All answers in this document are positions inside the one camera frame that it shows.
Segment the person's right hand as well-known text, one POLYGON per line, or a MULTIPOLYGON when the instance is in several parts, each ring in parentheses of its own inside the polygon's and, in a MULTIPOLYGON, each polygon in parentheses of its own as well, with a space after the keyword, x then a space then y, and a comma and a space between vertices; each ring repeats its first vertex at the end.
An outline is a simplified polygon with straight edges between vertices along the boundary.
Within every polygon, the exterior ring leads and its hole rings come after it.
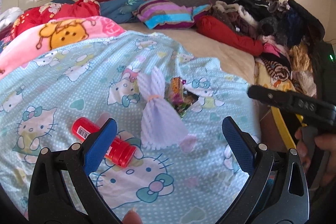
POLYGON ((294 134, 296 150, 305 171, 307 187, 317 189, 335 179, 335 134, 319 135, 313 127, 300 127, 294 134))

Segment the person's left hand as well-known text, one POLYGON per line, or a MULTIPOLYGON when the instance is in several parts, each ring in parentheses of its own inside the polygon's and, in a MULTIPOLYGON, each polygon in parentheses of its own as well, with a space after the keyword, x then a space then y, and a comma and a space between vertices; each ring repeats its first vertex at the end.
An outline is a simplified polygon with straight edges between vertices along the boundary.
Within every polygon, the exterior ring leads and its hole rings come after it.
POLYGON ((143 224, 141 217, 137 213, 137 209, 133 207, 130 209, 122 219, 123 224, 143 224))

